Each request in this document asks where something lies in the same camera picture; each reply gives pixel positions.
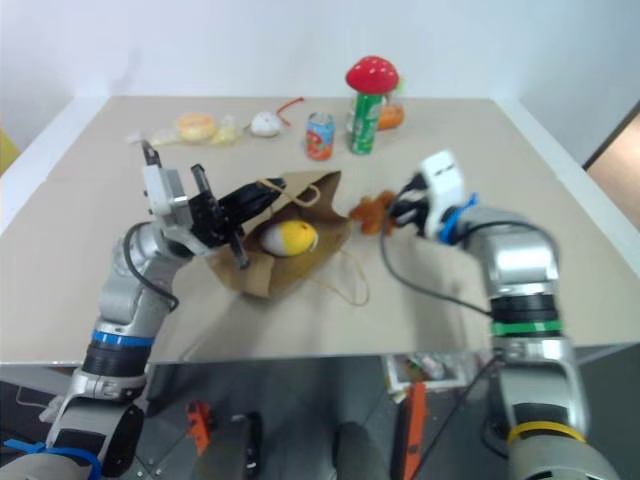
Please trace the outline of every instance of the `brown paper bag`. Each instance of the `brown paper bag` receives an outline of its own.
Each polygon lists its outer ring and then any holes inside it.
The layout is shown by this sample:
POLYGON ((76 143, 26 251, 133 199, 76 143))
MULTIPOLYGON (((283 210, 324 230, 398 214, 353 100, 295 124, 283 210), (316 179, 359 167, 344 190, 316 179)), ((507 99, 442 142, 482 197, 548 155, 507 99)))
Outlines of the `brown paper bag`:
POLYGON ((284 206, 275 211, 273 217, 266 221, 263 219, 262 223, 253 228, 252 225, 245 224, 247 236, 243 243, 251 261, 248 268, 238 269, 228 246, 209 260, 210 267, 220 281, 233 290, 263 298, 281 295, 306 279, 349 239, 350 220, 338 215, 331 206, 340 182, 340 172, 295 172, 282 177, 287 182, 286 192, 290 195, 309 201, 316 195, 309 188, 313 184, 320 191, 320 199, 313 206, 304 208, 281 196, 274 204, 274 210, 278 205, 284 206), (281 258, 262 249, 258 239, 265 228, 274 223, 298 219, 310 223, 318 232, 318 244, 312 252, 281 258))

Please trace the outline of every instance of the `silver robot arm segment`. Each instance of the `silver robot arm segment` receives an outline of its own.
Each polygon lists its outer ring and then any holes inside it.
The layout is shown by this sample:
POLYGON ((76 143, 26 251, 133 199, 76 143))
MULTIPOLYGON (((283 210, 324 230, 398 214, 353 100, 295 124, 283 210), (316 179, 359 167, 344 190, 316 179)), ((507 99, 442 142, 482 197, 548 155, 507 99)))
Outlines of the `silver robot arm segment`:
POLYGON ((481 266, 491 304, 492 345, 501 361, 492 385, 494 419, 511 446, 511 480, 617 480, 584 443, 589 409, 570 340, 556 306, 558 247, 542 229, 506 210, 464 197, 454 156, 427 158, 393 207, 399 225, 460 245, 481 266), (422 198, 416 198, 421 192, 422 198))
MULTIPOLYGON (((176 272, 193 256, 211 255, 227 244, 237 265, 246 267, 242 224, 280 195, 248 184, 218 201, 204 169, 196 165, 192 173, 200 193, 188 199, 178 172, 162 168, 147 142, 143 151, 144 193, 154 220, 134 225, 114 248, 91 343, 83 365, 73 373, 46 444, 14 442, 31 455, 0 470, 1 478, 117 477, 130 467, 144 419, 133 401, 145 387, 155 337, 178 306, 171 293, 176 272)), ((282 179, 270 182, 285 187, 282 179)))

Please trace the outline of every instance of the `table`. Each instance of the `table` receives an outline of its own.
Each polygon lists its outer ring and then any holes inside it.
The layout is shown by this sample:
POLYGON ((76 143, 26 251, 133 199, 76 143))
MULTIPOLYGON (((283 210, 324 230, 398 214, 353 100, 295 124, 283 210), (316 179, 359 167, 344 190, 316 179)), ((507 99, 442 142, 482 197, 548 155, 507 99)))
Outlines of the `table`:
MULTIPOLYGON (((187 112, 240 124, 286 99, 114 97, 87 125, 47 180, 0 237, 0 362, 77 364, 95 317, 110 252, 134 222, 148 219, 135 131, 170 127, 187 112)), ((425 157, 443 148, 456 155, 469 191, 548 229, 561 258, 560 307, 578 345, 640 338, 640 279, 591 221, 553 171, 491 100, 410 99, 398 130, 383 132, 372 155, 349 153, 344 132, 347 99, 307 99, 286 111, 292 127, 279 137, 247 136, 235 146, 166 146, 166 167, 177 168, 195 193, 189 167, 201 163, 216 195, 256 178, 295 170, 341 170, 334 207, 346 214, 360 197, 399 188, 425 157), (310 112, 334 114, 333 157, 306 158, 310 112)), ((371 301, 357 308, 313 282, 275 301, 223 287, 203 259, 176 276, 180 308, 165 321, 152 362, 459 351, 488 346, 487 319, 455 305, 414 294, 395 282, 377 242, 354 230, 346 248, 364 266, 371 301)), ((392 262, 426 287, 486 306, 478 266, 463 252, 401 231, 389 242, 392 262)), ((349 264, 336 256, 317 275, 353 291, 349 264)))

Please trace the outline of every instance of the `blue ring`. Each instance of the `blue ring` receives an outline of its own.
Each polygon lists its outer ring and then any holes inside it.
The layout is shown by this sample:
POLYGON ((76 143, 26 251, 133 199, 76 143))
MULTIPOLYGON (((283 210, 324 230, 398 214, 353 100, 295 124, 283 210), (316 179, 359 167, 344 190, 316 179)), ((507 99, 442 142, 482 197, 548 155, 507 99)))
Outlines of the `blue ring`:
POLYGON ((151 347, 154 340, 153 337, 125 337, 99 330, 93 331, 91 339, 107 345, 121 345, 123 347, 151 347))

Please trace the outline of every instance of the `brown plush toy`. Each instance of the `brown plush toy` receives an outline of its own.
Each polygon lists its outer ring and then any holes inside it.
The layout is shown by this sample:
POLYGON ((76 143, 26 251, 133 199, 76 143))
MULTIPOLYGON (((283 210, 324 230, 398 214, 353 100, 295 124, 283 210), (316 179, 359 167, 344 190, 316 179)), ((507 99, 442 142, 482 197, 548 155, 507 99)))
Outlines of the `brown plush toy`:
MULTIPOLYGON (((393 200, 395 193, 385 190, 375 200, 371 197, 362 197, 360 203, 349 212, 349 218, 362 222, 361 231, 364 235, 377 235, 382 230, 384 214, 393 200)), ((385 235, 391 235, 394 222, 389 222, 385 235)))

